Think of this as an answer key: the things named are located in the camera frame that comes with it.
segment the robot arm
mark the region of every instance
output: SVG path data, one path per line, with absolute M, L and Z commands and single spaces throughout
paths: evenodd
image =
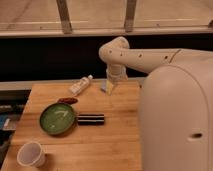
M 213 52 L 134 50 L 118 37 L 99 54 L 112 81 L 125 66 L 149 73 L 139 100 L 143 170 L 212 171 Z
M 144 73 L 157 67 L 182 60 L 202 60 L 212 52 L 189 49 L 130 49 L 124 37 L 118 37 L 99 49 L 100 58 L 107 64 L 107 75 L 114 79 L 125 75 L 125 66 Z

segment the paper cup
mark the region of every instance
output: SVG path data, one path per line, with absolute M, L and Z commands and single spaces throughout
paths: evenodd
M 45 162 L 45 154 L 38 142 L 28 142 L 19 149 L 17 161 L 21 166 L 39 167 Z

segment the green plate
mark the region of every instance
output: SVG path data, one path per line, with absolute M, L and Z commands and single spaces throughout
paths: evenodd
M 41 128 L 50 135 L 57 135 L 68 130 L 75 122 L 73 108 L 66 103 L 54 103 L 48 106 L 40 116 Z

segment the wooden table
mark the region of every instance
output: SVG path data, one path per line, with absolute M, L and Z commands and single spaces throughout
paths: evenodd
M 120 82 L 111 96 L 93 82 L 77 98 L 78 113 L 103 113 L 102 126 L 76 126 L 50 136 L 39 126 L 41 112 L 59 98 L 70 97 L 69 83 L 35 84 L 2 166 L 2 171 L 141 171 L 137 106 L 139 84 Z M 40 168 L 22 167 L 17 151 L 27 141 L 38 141 L 46 153 Z

